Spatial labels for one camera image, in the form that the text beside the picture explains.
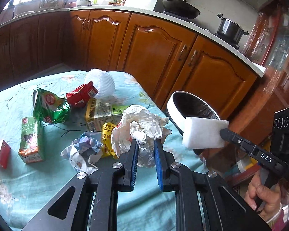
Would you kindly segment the person's right hand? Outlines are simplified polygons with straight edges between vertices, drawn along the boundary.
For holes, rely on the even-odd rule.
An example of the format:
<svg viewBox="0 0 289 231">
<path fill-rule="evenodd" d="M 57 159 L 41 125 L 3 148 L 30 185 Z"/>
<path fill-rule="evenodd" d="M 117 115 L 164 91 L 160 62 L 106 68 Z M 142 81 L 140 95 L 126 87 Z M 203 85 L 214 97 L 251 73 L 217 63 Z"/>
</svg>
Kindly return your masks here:
<svg viewBox="0 0 289 231">
<path fill-rule="evenodd" d="M 257 209 L 255 198 L 260 198 L 265 202 L 263 210 L 260 212 L 260 217 L 268 222 L 273 217 L 276 217 L 281 211 L 281 191 L 277 184 L 274 190 L 267 188 L 261 184 L 260 171 L 257 171 L 251 182 L 248 185 L 248 190 L 245 194 L 245 202 L 253 209 Z"/>
</svg>

